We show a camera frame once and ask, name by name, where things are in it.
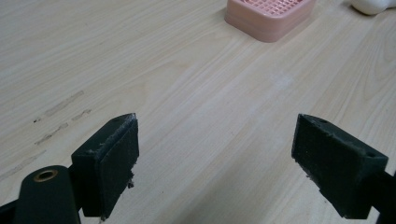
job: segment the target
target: light wood surface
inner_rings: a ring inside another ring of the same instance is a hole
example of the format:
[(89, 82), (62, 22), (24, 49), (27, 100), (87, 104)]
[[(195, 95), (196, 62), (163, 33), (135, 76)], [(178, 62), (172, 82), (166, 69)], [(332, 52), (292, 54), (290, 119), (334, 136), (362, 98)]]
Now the light wood surface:
[[(291, 158), (298, 113), (327, 119), (396, 170), (396, 10), (317, 1), (266, 44), (227, 24), (226, 0), (0, 1), (0, 204), (25, 176), (71, 164), (135, 112), (135, 187), (106, 223), (346, 220)], [(99, 218), (82, 218), (99, 223)]]

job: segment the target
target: wooden table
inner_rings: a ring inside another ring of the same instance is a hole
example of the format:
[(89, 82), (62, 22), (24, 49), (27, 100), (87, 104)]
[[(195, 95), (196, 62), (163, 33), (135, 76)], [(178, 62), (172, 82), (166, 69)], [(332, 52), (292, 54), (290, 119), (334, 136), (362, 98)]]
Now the wooden table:
[[(135, 112), (135, 187), (106, 223), (375, 223), (340, 218), (291, 158), (299, 113), (396, 170), (396, 11), (318, 1), (275, 43), (226, 0), (0, 2), (0, 204), (36, 169)], [(82, 218), (98, 223), (99, 218)]]

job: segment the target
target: pink soap dish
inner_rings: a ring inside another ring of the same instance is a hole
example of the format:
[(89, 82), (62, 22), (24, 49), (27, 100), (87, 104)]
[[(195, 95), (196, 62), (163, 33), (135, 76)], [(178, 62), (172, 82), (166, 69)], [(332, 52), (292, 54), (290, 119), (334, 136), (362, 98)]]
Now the pink soap dish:
[(228, 0), (225, 20), (262, 42), (276, 42), (305, 20), (316, 0)]

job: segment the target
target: scratch on table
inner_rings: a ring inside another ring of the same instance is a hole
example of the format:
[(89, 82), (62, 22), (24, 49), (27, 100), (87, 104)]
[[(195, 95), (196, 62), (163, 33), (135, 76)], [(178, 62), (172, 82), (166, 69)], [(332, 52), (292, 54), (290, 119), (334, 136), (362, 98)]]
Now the scratch on table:
[(73, 117), (72, 120), (76, 121), (76, 120), (80, 119), (82, 116), (84, 116), (85, 114), (89, 114), (89, 113), (91, 113), (91, 110), (90, 109), (86, 109), (86, 110), (82, 111), (81, 114)]
[(16, 167), (12, 168), (11, 170), (5, 172), (4, 174), (0, 175), (0, 182), (3, 181), (6, 178), (9, 178), (10, 176), (14, 175), (17, 173), (19, 170), (23, 169), (25, 166), (29, 165), (33, 161), (35, 161), (39, 156), (43, 155), (47, 150), (44, 150), (37, 155), (27, 158), (26, 160), (22, 161), (20, 164), (18, 164)]
[(43, 143), (43, 142), (49, 140), (53, 135), (55, 135), (55, 134), (56, 134), (57, 132), (59, 132), (61, 129), (67, 128), (67, 126), (69, 126), (69, 124), (67, 124), (67, 123), (62, 124), (61, 126), (58, 127), (58, 129), (56, 129), (56, 130), (53, 131), (52, 133), (48, 133), (48, 134), (44, 135), (43, 138), (41, 138), (40, 140), (36, 141), (36, 142), (35, 142), (35, 145), (38, 146), (38, 145), (40, 145), (41, 143)]
[(83, 95), (84, 91), (78, 91), (74, 95), (70, 96), (69, 98), (65, 99), (64, 101), (57, 104), (55, 107), (47, 110), (44, 114), (48, 117), (54, 115), (56, 112), (62, 110), (63, 108), (70, 105), (73, 101), (75, 101), (79, 96)]

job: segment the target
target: white object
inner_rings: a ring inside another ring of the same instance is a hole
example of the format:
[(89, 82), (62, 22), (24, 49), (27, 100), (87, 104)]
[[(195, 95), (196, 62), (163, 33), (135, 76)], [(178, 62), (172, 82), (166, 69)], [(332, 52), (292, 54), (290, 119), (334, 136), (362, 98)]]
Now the white object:
[(351, 4), (358, 11), (375, 15), (389, 7), (396, 7), (396, 0), (350, 0)]

